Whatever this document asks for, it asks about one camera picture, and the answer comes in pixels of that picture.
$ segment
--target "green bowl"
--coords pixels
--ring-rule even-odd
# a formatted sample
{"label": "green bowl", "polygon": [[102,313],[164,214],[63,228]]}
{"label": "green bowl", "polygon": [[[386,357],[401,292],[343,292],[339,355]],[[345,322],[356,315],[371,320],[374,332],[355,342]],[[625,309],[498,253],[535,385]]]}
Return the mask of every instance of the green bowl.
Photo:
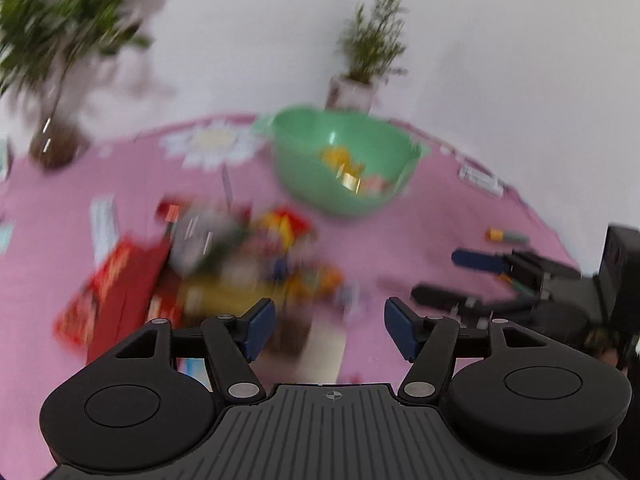
{"label": "green bowl", "polygon": [[[273,136],[273,160],[282,185],[295,197],[340,216],[380,209],[412,176],[427,148],[391,124],[354,112],[294,107],[260,118],[255,130]],[[376,195],[347,189],[320,160],[327,146],[345,146],[365,165],[363,176],[379,174],[392,185]]]}

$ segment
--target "pink tablecloth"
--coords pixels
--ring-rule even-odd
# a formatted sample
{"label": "pink tablecloth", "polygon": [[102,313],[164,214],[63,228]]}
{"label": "pink tablecloth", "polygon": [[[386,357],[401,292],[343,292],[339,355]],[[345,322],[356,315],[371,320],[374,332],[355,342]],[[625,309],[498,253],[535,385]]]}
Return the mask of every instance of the pink tablecloth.
{"label": "pink tablecloth", "polygon": [[[8,252],[0,256],[0,474],[7,480],[38,479],[54,465],[38,412],[49,392],[83,364],[52,339],[51,326],[94,267],[92,199],[114,194],[121,231],[145,239],[162,229],[154,209],[165,193],[223,195],[219,174],[183,170],[181,160],[165,160],[158,133],[116,143],[111,153],[94,147],[58,174],[44,176],[18,161],[0,187],[0,214],[15,224]],[[357,374],[364,382],[398,386],[406,373],[408,364],[384,328],[389,296],[406,298],[419,281],[486,298],[508,294],[491,276],[450,261],[459,246],[495,250],[483,241],[489,226],[524,232],[540,253],[570,262],[556,234],[517,193],[497,200],[463,184],[454,156],[431,145],[433,155],[421,162],[408,192],[370,218],[326,218],[296,204],[315,220],[324,255],[370,295],[369,315],[348,333],[340,373],[345,380]],[[256,208],[291,202],[274,179],[268,150],[230,175],[239,201],[252,200]]]}

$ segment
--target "white wall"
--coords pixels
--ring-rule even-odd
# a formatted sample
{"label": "white wall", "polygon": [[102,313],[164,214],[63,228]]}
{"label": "white wall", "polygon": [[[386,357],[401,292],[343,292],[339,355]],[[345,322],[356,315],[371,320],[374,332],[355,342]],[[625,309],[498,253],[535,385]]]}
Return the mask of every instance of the white wall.
{"label": "white wall", "polygon": [[[101,139],[211,112],[321,105],[358,1],[159,0],[152,49],[105,63],[101,82],[80,76],[68,104],[80,101],[84,130]],[[594,270],[609,221],[640,225],[640,0],[406,6],[410,74],[383,89],[375,113],[480,158]],[[11,108],[0,104],[0,134],[24,150],[33,125]]]}

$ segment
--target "flower pot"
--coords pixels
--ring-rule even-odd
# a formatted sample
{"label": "flower pot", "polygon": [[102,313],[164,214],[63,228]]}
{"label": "flower pot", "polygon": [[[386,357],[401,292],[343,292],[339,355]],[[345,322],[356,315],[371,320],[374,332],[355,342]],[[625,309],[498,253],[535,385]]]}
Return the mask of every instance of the flower pot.
{"label": "flower pot", "polygon": [[58,170],[70,164],[86,144],[75,126],[51,117],[31,139],[29,156],[43,170]]}
{"label": "flower pot", "polygon": [[372,84],[359,83],[344,76],[334,76],[326,99],[327,110],[352,110],[368,114],[373,104],[376,88]]}

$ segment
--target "daisy pattern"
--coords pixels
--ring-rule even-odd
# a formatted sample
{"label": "daisy pattern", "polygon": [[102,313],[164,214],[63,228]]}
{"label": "daisy pattern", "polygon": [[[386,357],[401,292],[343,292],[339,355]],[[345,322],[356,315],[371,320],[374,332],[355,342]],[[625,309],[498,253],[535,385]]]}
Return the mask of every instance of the daisy pattern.
{"label": "daisy pattern", "polygon": [[164,158],[184,158],[184,170],[201,168],[216,171],[222,164],[239,166],[254,157],[267,140],[252,126],[236,126],[214,121],[160,138]]}

